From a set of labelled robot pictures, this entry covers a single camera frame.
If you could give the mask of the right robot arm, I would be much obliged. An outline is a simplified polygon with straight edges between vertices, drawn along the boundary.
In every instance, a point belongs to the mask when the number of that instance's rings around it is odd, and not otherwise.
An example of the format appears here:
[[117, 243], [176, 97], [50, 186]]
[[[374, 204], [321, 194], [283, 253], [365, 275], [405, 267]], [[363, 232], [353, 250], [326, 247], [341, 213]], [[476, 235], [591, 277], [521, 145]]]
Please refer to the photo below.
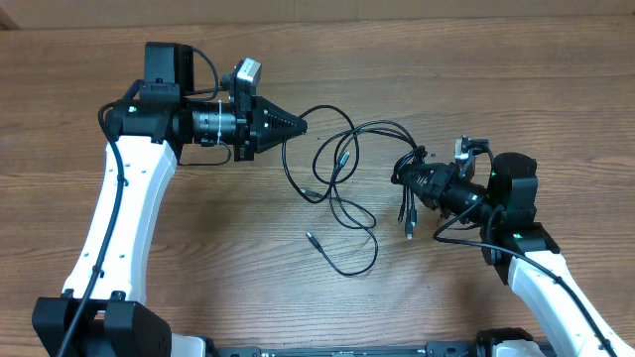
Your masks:
[[535, 219], [537, 163], [519, 153], [490, 160], [487, 185], [463, 176], [460, 164], [428, 164], [425, 153], [410, 153], [394, 168], [392, 182], [404, 186], [447, 222], [433, 238], [455, 222], [480, 229], [475, 247], [534, 314], [558, 356], [631, 356], [633, 347], [605, 322], [575, 282], [560, 247]]

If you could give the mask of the black USB cable long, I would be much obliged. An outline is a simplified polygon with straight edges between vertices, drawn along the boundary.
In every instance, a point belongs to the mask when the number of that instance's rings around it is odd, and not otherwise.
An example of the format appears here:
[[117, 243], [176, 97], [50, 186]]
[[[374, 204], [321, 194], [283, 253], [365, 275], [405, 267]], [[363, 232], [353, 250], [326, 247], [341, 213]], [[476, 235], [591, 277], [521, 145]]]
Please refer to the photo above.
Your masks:
[[[410, 151], [407, 152], [396, 163], [391, 176], [391, 182], [403, 185], [401, 172], [408, 164], [422, 164], [428, 154], [426, 148], [418, 145], [410, 132], [401, 124], [391, 120], [374, 120], [355, 125], [352, 119], [341, 109], [333, 105], [322, 104], [307, 109], [299, 115], [305, 119], [310, 114], [319, 110], [332, 110], [340, 115], [347, 125], [346, 129], [334, 134], [326, 139], [317, 149], [312, 161], [312, 174], [314, 178], [325, 186], [324, 192], [315, 192], [309, 189], [300, 188], [292, 177], [287, 160], [287, 142], [282, 144], [282, 165], [286, 179], [300, 197], [310, 204], [327, 202], [333, 218], [342, 227], [350, 230], [363, 230], [371, 237], [374, 237], [372, 229], [376, 226], [376, 217], [360, 204], [344, 199], [338, 187], [347, 182], [357, 171], [361, 160], [360, 137], [364, 135], [381, 136], [395, 139], [408, 145]], [[332, 169], [327, 177], [318, 173], [318, 160], [323, 151], [335, 144], [333, 149]]]

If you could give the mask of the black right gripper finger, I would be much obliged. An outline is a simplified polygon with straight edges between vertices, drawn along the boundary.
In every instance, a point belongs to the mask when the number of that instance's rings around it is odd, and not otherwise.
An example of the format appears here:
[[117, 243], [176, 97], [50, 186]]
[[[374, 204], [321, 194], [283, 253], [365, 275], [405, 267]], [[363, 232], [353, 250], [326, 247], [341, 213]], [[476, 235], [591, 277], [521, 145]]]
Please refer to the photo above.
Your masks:
[[437, 170], [436, 164], [406, 164], [397, 170], [397, 182], [402, 184], [427, 184]]
[[432, 185], [427, 178], [405, 178], [404, 184], [423, 204], [432, 203]]

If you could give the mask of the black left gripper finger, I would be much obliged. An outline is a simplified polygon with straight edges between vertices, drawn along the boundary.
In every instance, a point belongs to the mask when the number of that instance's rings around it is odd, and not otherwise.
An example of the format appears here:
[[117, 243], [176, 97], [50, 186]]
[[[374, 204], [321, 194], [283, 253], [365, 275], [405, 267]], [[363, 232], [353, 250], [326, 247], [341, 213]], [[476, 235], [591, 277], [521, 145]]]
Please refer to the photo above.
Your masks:
[[302, 135], [307, 122], [287, 112], [262, 96], [253, 99], [253, 120], [256, 132], [262, 135]]
[[261, 154], [283, 142], [301, 136], [307, 127], [262, 127], [256, 131], [255, 153]]

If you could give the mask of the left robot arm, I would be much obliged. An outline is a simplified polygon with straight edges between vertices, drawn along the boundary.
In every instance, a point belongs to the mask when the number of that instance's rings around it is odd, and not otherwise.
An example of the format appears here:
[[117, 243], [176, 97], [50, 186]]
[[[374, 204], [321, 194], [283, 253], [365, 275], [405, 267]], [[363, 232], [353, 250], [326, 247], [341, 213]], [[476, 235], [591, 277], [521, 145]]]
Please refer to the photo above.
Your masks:
[[52, 356], [212, 356], [206, 337], [174, 333], [146, 305], [152, 238], [187, 144], [250, 161], [303, 135], [307, 122], [257, 93], [261, 65], [243, 59], [211, 89], [194, 86], [200, 50], [148, 43], [144, 75], [102, 106], [106, 164], [90, 228], [58, 297], [37, 300], [32, 324]]

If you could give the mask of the black USB cable short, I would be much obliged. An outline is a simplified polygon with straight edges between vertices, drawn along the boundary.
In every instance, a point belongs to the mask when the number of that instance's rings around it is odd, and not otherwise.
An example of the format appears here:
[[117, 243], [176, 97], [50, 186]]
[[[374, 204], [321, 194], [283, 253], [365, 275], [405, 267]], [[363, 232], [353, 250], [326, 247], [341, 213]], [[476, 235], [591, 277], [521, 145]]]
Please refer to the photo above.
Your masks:
[[330, 258], [313, 232], [307, 231], [305, 233], [308, 241], [339, 275], [343, 277], [356, 277], [367, 274], [374, 267], [379, 255], [379, 243], [373, 233], [373, 229], [377, 225], [377, 218], [362, 205], [350, 199], [343, 198], [339, 193], [339, 176], [348, 163], [349, 157], [350, 153], [348, 151], [337, 156], [330, 177], [327, 180], [325, 192], [320, 193], [307, 188], [301, 188], [300, 195], [310, 204], [327, 203], [328, 211], [337, 223], [337, 227], [333, 227], [333, 231], [326, 235], [328, 243], [334, 243], [335, 240], [338, 240], [340, 243], [351, 243], [352, 239], [355, 238], [358, 233], [366, 235], [366, 240], [361, 244], [361, 248], [363, 248], [368, 241], [371, 241], [372, 257], [370, 262], [362, 269], [345, 271], [340, 269]]

